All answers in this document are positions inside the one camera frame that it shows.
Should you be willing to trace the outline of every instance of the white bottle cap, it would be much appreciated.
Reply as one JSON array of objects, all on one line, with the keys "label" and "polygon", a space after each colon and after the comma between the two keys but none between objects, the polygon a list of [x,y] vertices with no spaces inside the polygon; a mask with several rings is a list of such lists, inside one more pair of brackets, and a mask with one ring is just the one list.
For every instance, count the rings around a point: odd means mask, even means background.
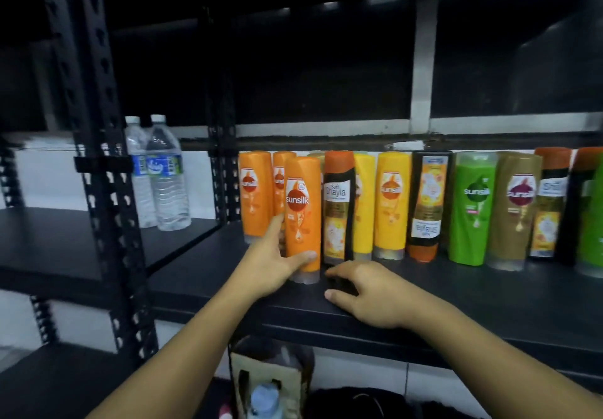
[{"label": "white bottle cap", "polygon": [[165,123],[165,115],[151,115],[151,121]]}]

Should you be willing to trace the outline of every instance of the white wall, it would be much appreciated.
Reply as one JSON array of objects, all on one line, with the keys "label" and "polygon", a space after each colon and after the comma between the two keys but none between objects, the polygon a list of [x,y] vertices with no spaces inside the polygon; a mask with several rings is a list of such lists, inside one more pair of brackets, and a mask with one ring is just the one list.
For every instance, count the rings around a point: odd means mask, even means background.
[{"label": "white wall", "polygon": [[[81,178],[73,166],[75,151],[69,141],[34,140],[16,152],[19,179],[27,206],[86,210]],[[298,151],[306,155],[307,151]],[[183,161],[191,214],[215,218],[211,167],[205,151],[185,151]],[[52,301],[59,337],[64,342],[116,352],[109,313],[105,310]],[[156,322],[163,347],[182,326]],[[0,346],[34,350],[41,344],[26,295],[0,291]],[[315,348],[313,388],[340,386],[387,389],[409,398],[437,400],[467,414],[485,412],[451,370]],[[216,371],[229,377],[226,355]]]}]

